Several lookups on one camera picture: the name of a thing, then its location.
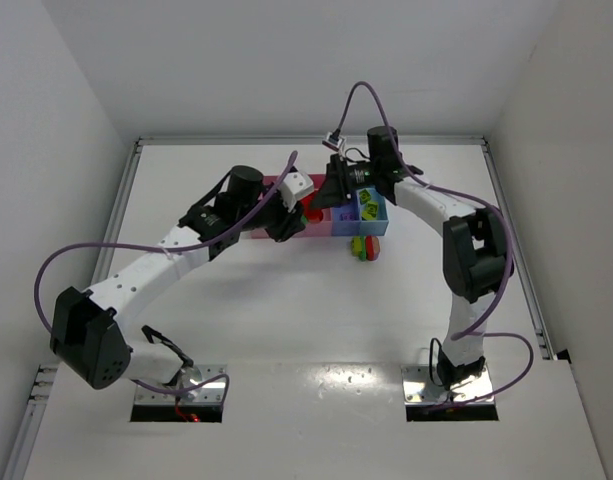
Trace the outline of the light blue bin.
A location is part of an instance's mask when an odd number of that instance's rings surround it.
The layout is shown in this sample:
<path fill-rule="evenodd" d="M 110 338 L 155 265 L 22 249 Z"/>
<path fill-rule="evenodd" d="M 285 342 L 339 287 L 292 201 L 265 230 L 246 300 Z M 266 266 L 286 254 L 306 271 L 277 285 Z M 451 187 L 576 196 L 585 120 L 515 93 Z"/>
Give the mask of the light blue bin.
<path fill-rule="evenodd" d="M 375 188 L 364 187 L 356 191 L 359 234 L 384 236 L 389 225 L 386 201 Z"/>

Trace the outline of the large pink bin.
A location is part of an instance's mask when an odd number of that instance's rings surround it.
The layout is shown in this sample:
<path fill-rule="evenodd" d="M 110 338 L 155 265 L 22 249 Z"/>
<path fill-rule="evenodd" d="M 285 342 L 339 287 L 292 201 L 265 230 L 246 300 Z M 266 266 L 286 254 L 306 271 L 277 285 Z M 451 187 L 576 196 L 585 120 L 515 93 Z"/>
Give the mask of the large pink bin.
<path fill-rule="evenodd" d="M 288 211 L 277 189 L 256 215 L 245 224 L 244 229 L 262 230 L 270 235 L 270 231 L 277 230 L 282 225 L 287 215 Z"/>

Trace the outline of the small lime square brick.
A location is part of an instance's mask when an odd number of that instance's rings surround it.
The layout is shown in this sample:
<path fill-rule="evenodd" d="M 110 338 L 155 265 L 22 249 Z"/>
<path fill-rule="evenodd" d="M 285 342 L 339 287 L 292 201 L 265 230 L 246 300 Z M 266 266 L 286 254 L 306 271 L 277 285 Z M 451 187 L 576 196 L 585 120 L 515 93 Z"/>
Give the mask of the small lime square brick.
<path fill-rule="evenodd" d="M 365 205 L 372 200 L 371 192 L 368 189 L 359 190 L 357 197 L 361 205 Z"/>

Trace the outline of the purple-blue bin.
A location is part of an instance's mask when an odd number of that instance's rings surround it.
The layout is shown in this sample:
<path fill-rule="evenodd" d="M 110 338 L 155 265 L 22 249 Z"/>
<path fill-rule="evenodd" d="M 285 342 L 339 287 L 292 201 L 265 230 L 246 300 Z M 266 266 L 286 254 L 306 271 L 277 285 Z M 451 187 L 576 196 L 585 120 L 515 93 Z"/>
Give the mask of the purple-blue bin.
<path fill-rule="evenodd" d="M 357 206 L 348 203 L 339 207 L 330 208 L 331 236 L 353 237 L 359 235 L 360 220 Z"/>

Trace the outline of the small pink bin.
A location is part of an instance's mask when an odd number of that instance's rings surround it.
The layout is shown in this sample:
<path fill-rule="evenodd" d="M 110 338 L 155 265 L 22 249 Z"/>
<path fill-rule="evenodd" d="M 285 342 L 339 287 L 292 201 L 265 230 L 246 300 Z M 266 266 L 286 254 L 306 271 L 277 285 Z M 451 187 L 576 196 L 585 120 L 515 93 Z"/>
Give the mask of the small pink bin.
<path fill-rule="evenodd" d="M 300 201 L 304 208 L 305 228 L 299 233 L 300 237 L 331 237 L 332 236 L 332 217 L 330 209 L 312 209 L 311 203 L 314 195 L 322 186 L 325 175 L 311 174 L 310 178 L 314 184 L 314 191 Z"/>

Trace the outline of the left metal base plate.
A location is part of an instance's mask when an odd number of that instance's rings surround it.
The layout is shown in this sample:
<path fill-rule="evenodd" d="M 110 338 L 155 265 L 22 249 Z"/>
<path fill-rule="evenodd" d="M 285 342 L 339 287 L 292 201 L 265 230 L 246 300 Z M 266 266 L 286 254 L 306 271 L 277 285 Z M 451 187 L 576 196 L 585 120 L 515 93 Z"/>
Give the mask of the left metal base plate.
<path fill-rule="evenodd" d="M 226 364 L 200 364 L 182 372 L 170 387 L 135 390 L 133 423 L 221 423 L 230 386 Z"/>

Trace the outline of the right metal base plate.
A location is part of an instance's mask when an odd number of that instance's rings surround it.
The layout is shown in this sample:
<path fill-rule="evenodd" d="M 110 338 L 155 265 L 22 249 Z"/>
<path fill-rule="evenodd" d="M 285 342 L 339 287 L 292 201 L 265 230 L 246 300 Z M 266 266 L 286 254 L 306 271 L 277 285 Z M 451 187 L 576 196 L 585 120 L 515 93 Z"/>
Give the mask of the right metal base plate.
<path fill-rule="evenodd" d="M 404 365 L 401 373 L 408 422 L 499 420 L 487 367 L 448 389 L 432 382 L 427 365 Z"/>

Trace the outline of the red lime purple lego cluster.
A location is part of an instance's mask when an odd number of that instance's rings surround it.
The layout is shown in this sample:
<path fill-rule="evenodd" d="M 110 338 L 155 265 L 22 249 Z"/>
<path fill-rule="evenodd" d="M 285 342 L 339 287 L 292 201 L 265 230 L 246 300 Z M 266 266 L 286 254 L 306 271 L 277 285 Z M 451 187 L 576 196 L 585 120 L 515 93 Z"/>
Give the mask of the red lime purple lego cluster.
<path fill-rule="evenodd" d="M 376 236 L 355 236 L 350 241 L 353 257 L 360 261 L 376 261 L 381 252 L 379 238 Z"/>

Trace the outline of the lime curved lego brick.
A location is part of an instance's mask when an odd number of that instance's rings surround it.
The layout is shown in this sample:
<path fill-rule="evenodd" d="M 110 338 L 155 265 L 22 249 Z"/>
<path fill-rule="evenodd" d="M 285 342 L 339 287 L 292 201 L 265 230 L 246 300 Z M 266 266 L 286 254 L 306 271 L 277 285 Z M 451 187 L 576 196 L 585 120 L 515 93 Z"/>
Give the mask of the lime curved lego brick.
<path fill-rule="evenodd" d="M 365 212 L 372 216 L 376 216 L 379 211 L 379 204 L 377 202 L 369 201 L 365 205 Z"/>

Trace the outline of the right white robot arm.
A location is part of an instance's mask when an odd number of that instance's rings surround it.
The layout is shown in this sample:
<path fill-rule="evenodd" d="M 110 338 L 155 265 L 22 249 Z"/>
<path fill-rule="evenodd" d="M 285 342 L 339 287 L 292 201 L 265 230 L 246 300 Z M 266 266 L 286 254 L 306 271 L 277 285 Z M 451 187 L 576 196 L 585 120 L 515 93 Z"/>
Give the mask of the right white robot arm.
<path fill-rule="evenodd" d="M 333 153 L 311 204 L 316 209 L 340 207 L 370 187 L 441 237 L 442 271 L 452 304 L 431 378 L 449 388 L 483 370 L 487 321 L 513 273 L 508 227 L 496 207 L 434 187 L 421 169 L 404 164 L 394 128 L 373 127 L 367 140 L 368 157 L 350 161 L 339 131 L 324 137 L 323 145 Z"/>

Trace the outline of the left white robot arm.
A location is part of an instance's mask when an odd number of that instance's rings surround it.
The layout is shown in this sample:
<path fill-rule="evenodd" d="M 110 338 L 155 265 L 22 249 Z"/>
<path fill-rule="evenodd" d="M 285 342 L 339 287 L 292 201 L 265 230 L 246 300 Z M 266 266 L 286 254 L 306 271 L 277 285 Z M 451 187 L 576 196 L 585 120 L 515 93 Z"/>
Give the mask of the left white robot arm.
<path fill-rule="evenodd" d="M 142 338 L 126 334 L 139 314 L 193 270 L 235 245 L 241 233 L 263 229 L 276 242 L 304 230 L 302 199 L 312 179 L 290 168 L 267 186 L 249 166 L 233 167 L 148 253 L 106 280 L 57 298 L 50 346 L 95 390 L 121 378 L 178 386 L 193 360 L 148 325 Z"/>

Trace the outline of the metal base plate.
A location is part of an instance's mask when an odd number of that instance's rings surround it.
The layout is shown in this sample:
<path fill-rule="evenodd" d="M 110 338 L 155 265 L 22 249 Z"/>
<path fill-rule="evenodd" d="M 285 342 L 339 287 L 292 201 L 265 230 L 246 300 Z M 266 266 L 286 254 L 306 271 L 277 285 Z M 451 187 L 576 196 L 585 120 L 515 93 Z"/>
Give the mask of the metal base plate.
<path fill-rule="evenodd" d="M 226 364 L 200 364 L 182 372 L 170 387 L 135 390 L 133 423 L 221 423 L 230 386 Z"/>
<path fill-rule="evenodd" d="M 404 365 L 401 373 L 408 422 L 499 420 L 487 367 L 448 389 L 432 382 L 427 365 Z"/>

